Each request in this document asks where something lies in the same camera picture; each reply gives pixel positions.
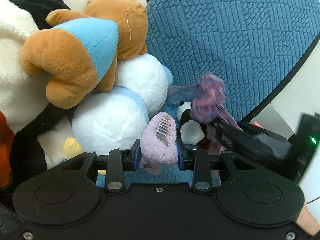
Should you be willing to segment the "person's left hand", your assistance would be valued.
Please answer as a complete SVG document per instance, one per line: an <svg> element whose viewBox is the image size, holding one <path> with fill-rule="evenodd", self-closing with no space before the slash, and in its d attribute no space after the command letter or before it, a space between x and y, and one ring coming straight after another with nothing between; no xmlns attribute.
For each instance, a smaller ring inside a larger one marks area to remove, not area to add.
<svg viewBox="0 0 320 240"><path fill-rule="evenodd" d="M317 220L313 217L313 215L308 210L307 204L305 203L299 217L296 221L298 226L300 226L305 232L314 236L319 232L320 225Z"/></svg>

